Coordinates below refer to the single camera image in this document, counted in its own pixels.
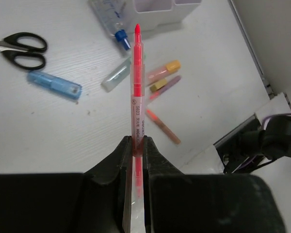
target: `red marker tip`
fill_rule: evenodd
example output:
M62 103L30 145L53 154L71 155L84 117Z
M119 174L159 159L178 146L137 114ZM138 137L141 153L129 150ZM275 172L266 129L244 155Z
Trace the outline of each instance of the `red marker tip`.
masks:
M136 27L135 27L135 34L140 34L140 33L141 33L140 25L139 25L139 23L137 23Z

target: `blue cap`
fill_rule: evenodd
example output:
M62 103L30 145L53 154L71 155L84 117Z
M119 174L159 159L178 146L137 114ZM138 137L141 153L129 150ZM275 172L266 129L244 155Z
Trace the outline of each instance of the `blue cap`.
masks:
M118 31L114 36L116 40L122 44L125 50L130 50L131 47L127 39L127 34L125 30Z

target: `scissors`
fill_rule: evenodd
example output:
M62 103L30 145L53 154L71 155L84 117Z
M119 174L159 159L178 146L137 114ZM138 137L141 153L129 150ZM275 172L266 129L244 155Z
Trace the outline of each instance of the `scissors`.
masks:
M42 48L33 47L18 43L18 40L22 37L37 39L43 45ZM16 33L10 35L0 41L0 52L2 55L13 65L26 69L26 70L37 70L42 69L46 65L45 57L41 54L48 49L48 44L42 37L33 33ZM35 58L38 59L41 64L35 67L27 67L16 61L17 57Z

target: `white table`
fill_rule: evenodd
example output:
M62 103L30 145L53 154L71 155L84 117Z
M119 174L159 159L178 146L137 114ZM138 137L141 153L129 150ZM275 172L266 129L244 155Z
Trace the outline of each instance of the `white table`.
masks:
M130 86L102 79L123 56L85 0L0 0L0 39L16 32L49 44L45 72L80 83L79 104L26 82L0 55L0 173L85 172L130 135ZM146 134L177 167L269 101L226 0L205 0L182 24L144 33L146 68L179 59L183 79L151 104L182 140L152 122Z

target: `clear plastic tube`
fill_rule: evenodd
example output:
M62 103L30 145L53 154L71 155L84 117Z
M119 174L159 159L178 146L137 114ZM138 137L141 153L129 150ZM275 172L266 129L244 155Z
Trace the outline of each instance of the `clear plastic tube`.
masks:
M101 21L106 31L115 36L116 40L122 44L125 50L130 49L127 34L123 29L121 15L116 10L111 0L89 0L97 17Z
M41 71L30 71L27 75L27 79L31 83L35 83L50 91L56 92L74 100L77 100L82 93L81 85Z
M107 92L112 91L117 85L119 85L120 82L122 82L129 75L130 60L131 57L127 58L102 81L101 85Z

